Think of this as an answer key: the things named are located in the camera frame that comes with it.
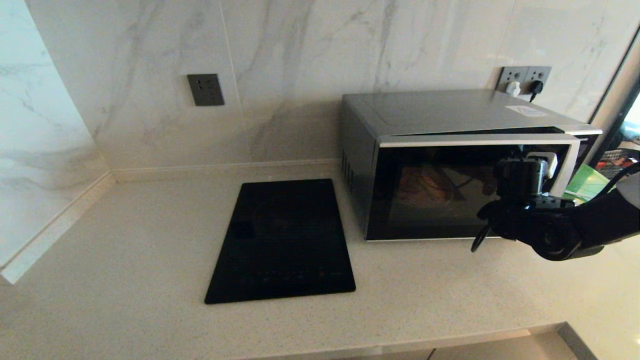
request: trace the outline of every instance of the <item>baseboard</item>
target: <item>baseboard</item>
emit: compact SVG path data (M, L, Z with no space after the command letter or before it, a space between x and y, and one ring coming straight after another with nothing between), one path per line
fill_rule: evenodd
M338 164L340 159L320 159L320 160L294 160L294 161L274 161L265 163L236 163L223 165L202 165L192 167L157 167L157 168L128 168L112 170L113 176L119 183L129 183L132 181L156 181L156 180L181 180L197 177L207 177L219 174L220 170L226 168L243 167L278 167L278 166L300 166L300 165L326 165Z
M0 269L0 284L15 284L115 184L113 174L106 172L87 187Z

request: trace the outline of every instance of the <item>sticker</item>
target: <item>sticker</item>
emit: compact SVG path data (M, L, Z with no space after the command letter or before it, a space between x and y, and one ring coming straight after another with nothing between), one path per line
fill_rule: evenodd
M528 116L528 117L544 117L544 116L547 116L547 114L543 113L540 110L536 110L534 108L530 108L530 107L524 106L524 105L505 106L505 108L511 109L511 110L521 114L521 115Z

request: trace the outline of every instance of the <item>countertop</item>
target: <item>countertop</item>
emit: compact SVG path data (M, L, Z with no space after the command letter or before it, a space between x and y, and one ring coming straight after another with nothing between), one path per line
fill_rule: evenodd
M357 290L204 304L244 182L334 180ZM15 285L3 359L242 359L450 345L568 322L600 359L640 357L640 238L554 263L486 240L365 243L334 163L117 184Z

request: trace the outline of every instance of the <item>gray wall socket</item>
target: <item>gray wall socket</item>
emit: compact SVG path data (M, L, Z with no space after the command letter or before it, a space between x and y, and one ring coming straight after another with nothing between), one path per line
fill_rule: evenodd
M551 73L551 66L511 66L503 67L495 89L505 92L507 85L512 81L520 82L520 95L531 94L531 83L536 80L545 85Z

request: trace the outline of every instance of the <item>induction cooktop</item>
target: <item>induction cooktop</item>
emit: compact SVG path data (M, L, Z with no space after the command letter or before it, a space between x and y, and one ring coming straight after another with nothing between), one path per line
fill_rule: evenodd
M331 179L242 185L206 304L355 290Z

